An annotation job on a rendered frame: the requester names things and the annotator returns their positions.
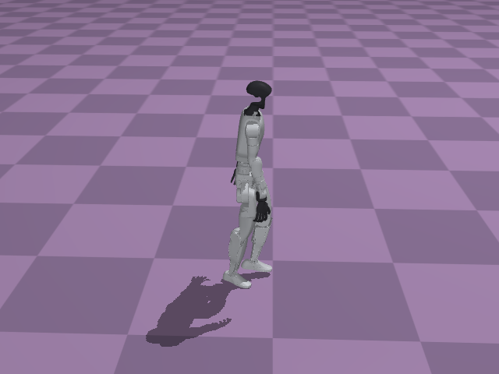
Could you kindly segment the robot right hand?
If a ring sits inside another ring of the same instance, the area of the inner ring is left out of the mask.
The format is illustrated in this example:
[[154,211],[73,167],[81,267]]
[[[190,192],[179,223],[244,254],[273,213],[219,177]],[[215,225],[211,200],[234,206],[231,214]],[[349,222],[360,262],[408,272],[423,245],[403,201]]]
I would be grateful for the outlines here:
[[[254,222],[263,222],[267,219],[267,214],[270,214],[271,210],[268,206],[268,204],[265,202],[267,200],[267,197],[265,199],[260,199],[260,194],[259,192],[256,192],[256,198],[258,201],[257,204],[257,215]],[[259,214],[260,213],[260,214]],[[265,216],[265,218],[264,218]],[[261,219],[262,217],[262,219]],[[258,219],[259,218],[259,219]]]

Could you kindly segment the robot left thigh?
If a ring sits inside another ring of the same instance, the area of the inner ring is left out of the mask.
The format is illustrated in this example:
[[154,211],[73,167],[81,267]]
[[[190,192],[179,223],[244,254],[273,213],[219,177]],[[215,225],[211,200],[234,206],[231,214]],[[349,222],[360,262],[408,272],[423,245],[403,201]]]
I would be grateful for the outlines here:
[[[253,186],[252,186],[251,189],[255,189],[255,192],[256,192],[255,182],[254,182],[254,184],[253,184]],[[266,189],[266,192],[267,192],[267,200],[265,202],[268,204],[268,206],[269,206],[269,208],[271,210],[271,197],[270,197],[270,193],[269,193],[268,187]],[[257,201],[257,203],[258,203],[258,201]],[[265,218],[265,216],[264,216],[264,218]],[[262,217],[261,217],[261,219],[262,219]],[[270,212],[270,214],[267,214],[267,219],[265,221],[263,221],[263,222],[256,222],[256,224],[258,226],[265,227],[265,226],[267,226],[270,223],[270,219],[271,219],[271,212]]]

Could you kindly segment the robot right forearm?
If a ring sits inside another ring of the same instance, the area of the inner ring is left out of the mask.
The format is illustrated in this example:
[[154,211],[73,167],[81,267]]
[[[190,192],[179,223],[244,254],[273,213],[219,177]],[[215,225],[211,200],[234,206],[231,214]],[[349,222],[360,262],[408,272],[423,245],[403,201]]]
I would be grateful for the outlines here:
[[265,199],[267,196],[267,183],[264,179],[264,172],[262,170],[262,163],[259,160],[254,160],[251,164],[251,175],[255,182],[256,192],[259,192],[260,199]]

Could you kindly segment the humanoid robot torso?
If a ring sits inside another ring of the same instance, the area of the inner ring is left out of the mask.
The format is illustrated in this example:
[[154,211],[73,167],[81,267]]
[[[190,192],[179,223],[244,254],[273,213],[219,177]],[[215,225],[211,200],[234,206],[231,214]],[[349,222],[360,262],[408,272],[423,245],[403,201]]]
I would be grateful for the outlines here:
[[264,117],[260,110],[260,116],[256,116],[258,114],[257,111],[253,113],[252,116],[246,115],[244,116],[244,108],[242,110],[242,114],[239,120],[239,131],[236,145],[236,154],[235,160],[239,161],[238,166],[235,170],[235,185],[239,188],[241,182],[248,182],[249,187],[252,188],[254,184],[254,179],[251,175],[251,167],[248,164],[248,156],[247,156],[247,140],[246,140],[246,132],[245,127],[247,126],[247,122],[255,121],[260,127],[260,138],[259,138],[259,149],[261,141],[264,137]]

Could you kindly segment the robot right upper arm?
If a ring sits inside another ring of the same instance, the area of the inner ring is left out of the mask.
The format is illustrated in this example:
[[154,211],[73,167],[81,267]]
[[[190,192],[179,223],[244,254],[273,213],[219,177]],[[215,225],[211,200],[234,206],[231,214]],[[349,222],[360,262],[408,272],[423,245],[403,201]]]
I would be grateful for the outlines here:
[[247,122],[247,126],[245,127],[245,132],[247,140],[248,164],[251,167],[251,164],[254,160],[259,160],[262,163],[262,160],[259,157],[257,157],[257,153],[259,151],[260,127],[257,124],[257,122],[250,121]]

